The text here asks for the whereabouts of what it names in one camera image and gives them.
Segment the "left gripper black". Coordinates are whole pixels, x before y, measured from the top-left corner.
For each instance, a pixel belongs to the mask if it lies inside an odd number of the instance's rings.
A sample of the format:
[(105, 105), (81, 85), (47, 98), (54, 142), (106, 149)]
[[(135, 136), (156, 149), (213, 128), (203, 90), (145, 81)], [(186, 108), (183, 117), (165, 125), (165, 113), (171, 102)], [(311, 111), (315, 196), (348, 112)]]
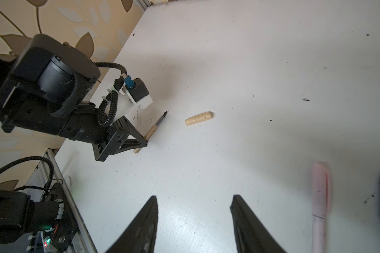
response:
[(144, 148), (147, 145), (145, 137), (123, 116), (111, 125), (103, 141), (92, 146), (95, 160), (105, 161), (109, 156)]

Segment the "tan pen cap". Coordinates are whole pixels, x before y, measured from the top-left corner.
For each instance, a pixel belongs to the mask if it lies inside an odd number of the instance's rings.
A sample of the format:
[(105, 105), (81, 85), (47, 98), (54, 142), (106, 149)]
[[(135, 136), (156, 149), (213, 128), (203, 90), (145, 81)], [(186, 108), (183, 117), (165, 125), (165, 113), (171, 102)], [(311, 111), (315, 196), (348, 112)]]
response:
[(201, 123), (201, 122), (204, 122), (204, 121), (212, 119), (213, 116), (214, 116), (214, 113), (211, 112), (211, 111), (200, 113), (198, 115), (195, 115), (195, 116), (192, 116), (192, 117), (186, 119), (185, 120), (185, 124), (187, 126), (189, 126), (189, 125)]

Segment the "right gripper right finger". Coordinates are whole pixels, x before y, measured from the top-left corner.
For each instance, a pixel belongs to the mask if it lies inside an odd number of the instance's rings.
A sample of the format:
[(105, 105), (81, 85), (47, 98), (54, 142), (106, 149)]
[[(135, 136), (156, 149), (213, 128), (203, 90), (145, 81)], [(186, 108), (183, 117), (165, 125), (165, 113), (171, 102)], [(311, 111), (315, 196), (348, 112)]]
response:
[(239, 253), (284, 253), (240, 195), (234, 195), (230, 211)]

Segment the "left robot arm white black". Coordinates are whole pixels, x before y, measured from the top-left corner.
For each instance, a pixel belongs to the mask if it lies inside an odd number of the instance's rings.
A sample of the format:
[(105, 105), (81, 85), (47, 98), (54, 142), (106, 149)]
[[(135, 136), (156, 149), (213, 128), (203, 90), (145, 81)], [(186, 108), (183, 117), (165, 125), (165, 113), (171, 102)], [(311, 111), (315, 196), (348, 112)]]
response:
[[(120, 76), (95, 105), (84, 97), (102, 68), (117, 69)], [(148, 144), (125, 116), (117, 115), (121, 94), (138, 103), (149, 92), (124, 66), (93, 62), (76, 48), (44, 34), (35, 35), (16, 59), (0, 59), (2, 130), (10, 133), (18, 127), (89, 143), (97, 161)]]

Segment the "pink clear pen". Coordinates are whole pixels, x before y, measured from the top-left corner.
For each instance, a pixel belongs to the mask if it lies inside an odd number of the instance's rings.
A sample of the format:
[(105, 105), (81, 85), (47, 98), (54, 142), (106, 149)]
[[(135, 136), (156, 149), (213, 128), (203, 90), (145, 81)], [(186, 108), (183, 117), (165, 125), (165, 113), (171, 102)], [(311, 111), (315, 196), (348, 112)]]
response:
[(320, 163), (312, 169), (312, 252), (326, 252), (326, 219), (329, 206), (329, 173)]

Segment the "tan pen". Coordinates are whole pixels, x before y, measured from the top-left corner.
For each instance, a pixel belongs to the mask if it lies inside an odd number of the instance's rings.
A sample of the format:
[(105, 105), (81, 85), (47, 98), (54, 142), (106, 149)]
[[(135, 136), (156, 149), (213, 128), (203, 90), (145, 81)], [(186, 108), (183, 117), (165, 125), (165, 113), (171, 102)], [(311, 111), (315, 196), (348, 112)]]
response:
[(162, 116), (156, 121), (156, 123), (150, 128), (150, 130), (146, 133), (144, 139), (146, 141), (149, 141), (151, 136), (156, 132), (156, 130), (159, 128), (159, 126), (162, 124), (162, 122), (165, 120), (166, 116), (168, 114), (168, 111), (165, 111)]

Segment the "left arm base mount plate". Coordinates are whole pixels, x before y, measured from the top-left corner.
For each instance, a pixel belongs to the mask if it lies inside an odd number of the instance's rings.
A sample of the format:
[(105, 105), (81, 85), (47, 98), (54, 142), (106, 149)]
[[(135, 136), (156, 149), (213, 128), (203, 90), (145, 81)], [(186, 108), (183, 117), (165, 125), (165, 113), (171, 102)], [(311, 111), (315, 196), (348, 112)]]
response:
[(71, 245), (78, 231), (78, 225), (61, 183), (55, 183), (49, 193), (47, 200), (60, 204), (61, 215), (56, 218), (51, 231), (45, 233), (46, 243), (48, 246), (53, 246), (57, 253), (63, 253)]

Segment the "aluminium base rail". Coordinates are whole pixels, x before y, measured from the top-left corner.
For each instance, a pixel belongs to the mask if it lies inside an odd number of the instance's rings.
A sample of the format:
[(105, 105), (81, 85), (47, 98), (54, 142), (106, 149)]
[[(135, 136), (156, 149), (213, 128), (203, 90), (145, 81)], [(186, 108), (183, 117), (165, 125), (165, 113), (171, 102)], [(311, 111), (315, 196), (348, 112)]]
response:
[(54, 181), (46, 201), (57, 201), (63, 212), (61, 219), (48, 231), (30, 233), (27, 253), (96, 253), (96, 247), (89, 235), (75, 201), (68, 189), (68, 179), (64, 179), (55, 156), (56, 149), (48, 149), (43, 157), (54, 166)]

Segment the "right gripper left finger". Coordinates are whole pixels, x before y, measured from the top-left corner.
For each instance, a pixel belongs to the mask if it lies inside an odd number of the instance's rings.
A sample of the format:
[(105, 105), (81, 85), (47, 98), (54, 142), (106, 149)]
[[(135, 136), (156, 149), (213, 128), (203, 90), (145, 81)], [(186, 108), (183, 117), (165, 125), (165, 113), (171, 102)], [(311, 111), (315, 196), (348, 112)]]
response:
[(158, 224), (157, 197), (151, 196), (107, 253), (154, 252)]

